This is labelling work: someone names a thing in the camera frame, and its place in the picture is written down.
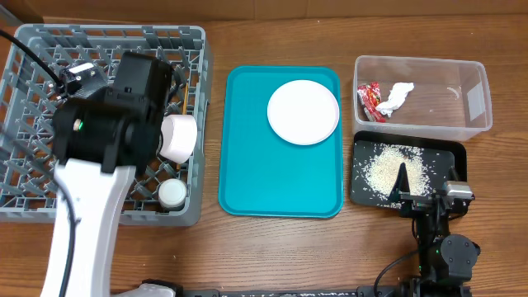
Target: rice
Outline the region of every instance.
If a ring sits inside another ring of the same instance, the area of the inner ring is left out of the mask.
[[[422,149],[389,144],[381,144],[380,147],[381,154],[370,158],[362,171],[367,184],[381,200],[387,200],[393,190],[401,163],[405,163],[407,169],[411,195],[429,195],[431,186],[427,167],[422,161]]]

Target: clear plastic container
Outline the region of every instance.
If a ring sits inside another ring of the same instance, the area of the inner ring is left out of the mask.
[[[414,83],[403,105],[371,122],[357,96],[357,86],[379,83],[387,101],[395,83]],[[446,59],[360,56],[354,84],[354,133],[361,130],[465,141],[492,127],[492,100],[484,66],[479,62]]]

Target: white cup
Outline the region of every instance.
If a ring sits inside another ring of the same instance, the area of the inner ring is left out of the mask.
[[[187,184],[176,178],[162,182],[158,191],[159,204],[166,210],[181,210],[185,206]]]
[[[162,122],[163,144],[159,154],[173,162],[184,163],[195,148],[197,135],[192,115],[169,115]]]

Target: gray plastic dish rack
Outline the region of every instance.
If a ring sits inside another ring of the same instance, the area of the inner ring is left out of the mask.
[[[213,56],[198,26],[23,25],[15,37],[29,46],[56,73],[70,64],[94,63],[113,82],[125,51],[157,57],[187,78],[186,113],[198,125],[198,140],[190,159],[180,166],[159,156],[136,178],[127,195],[120,223],[190,226],[200,218],[205,156],[205,115],[210,103]],[[64,100],[57,99],[51,77],[15,46],[7,57],[0,82],[0,120],[34,155],[53,170],[51,116]],[[182,113],[183,91],[177,92],[166,115]],[[26,155],[0,138],[0,221],[52,223],[57,186],[31,166]],[[157,200],[161,182],[186,182],[185,207],[164,211]]]

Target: crumpled paper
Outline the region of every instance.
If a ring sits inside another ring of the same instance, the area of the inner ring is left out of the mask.
[[[390,117],[404,102],[407,94],[414,89],[412,82],[396,82],[390,90],[389,99],[381,102],[376,110],[382,115]]]

